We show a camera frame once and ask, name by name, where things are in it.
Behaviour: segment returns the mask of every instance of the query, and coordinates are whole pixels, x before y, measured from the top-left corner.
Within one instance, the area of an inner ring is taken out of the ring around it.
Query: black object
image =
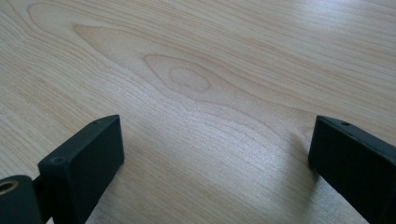
[[[309,164],[370,223],[396,223],[396,147],[317,117]]]
[[[35,181],[0,180],[0,223],[84,223],[123,161],[120,117],[91,122],[38,164]]]

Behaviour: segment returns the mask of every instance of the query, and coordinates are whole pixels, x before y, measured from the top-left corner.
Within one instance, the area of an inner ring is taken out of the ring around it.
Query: wooden table
[[[396,145],[396,2],[0,1],[0,178],[120,114],[88,223],[364,223],[307,166],[317,114]]]

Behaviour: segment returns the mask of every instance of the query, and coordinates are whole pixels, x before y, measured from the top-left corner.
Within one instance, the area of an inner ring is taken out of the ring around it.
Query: wood grain
[[[0,1],[0,178],[120,114],[88,223],[364,223],[307,166],[317,114],[396,145],[389,0]]]

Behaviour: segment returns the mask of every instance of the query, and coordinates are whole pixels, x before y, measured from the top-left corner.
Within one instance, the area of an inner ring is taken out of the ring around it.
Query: wooden surface
[[[392,0],[0,0],[0,178],[120,114],[88,223],[365,223],[307,167],[317,114],[396,145]]]

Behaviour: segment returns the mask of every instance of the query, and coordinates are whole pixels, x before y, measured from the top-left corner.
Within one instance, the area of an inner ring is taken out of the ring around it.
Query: screw hole
[[[0,183],[0,195],[6,194],[14,190],[18,186],[18,181],[8,180],[6,182]]]
[[[54,158],[50,159],[50,161],[53,162],[53,163],[60,163],[60,162],[64,161],[64,158],[62,158],[62,157],[54,157]]]

